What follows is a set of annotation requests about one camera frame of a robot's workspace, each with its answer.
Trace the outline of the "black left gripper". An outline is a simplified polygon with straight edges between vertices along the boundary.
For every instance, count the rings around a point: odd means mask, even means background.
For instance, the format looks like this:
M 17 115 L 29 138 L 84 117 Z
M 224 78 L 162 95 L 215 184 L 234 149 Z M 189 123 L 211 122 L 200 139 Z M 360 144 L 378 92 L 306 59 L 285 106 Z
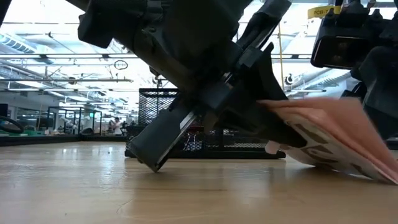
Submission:
M 307 144 L 296 130 L 257 100 L 286 100 L 276 80 L 269 37 L 290 1 L 266 1 L 240 38 L 248 1 L 174 1 L 163 22 L 149 28 L 139 55 L 179 94 L 132 140 L 132 153 L 157 172 L 190 125 L 214 127 L 293 147 Z

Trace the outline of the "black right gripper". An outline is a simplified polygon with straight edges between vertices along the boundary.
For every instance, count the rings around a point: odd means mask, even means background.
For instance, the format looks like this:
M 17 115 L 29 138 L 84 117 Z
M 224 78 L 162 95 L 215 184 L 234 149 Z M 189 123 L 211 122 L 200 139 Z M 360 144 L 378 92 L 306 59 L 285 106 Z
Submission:
M 397 134 L 397 49 L 373 48 L 360 66 L 351 70 L 359 81 L 342 97 L 358 98 L 383 139 Z

